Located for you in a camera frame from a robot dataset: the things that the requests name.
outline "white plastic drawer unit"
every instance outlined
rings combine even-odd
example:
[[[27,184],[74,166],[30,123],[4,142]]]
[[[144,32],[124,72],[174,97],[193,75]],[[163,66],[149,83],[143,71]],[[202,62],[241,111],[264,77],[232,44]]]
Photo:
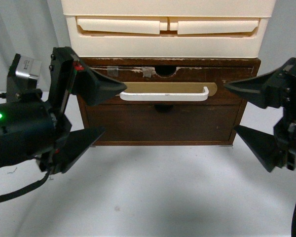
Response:
[[[81,57],[256,58],[275,0],[62,0]]]

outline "wooden drawer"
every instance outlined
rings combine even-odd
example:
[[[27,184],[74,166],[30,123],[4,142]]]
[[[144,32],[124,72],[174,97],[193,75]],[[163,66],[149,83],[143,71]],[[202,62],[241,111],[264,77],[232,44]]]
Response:
[[[89,107],[78,97],[85,127],[102,125],[96,145],[231,145],[246,101],[223,84],[256,76],[259,59],[84,58],[96,71],[123,82],[214,82],[205,101],[124,101]]]

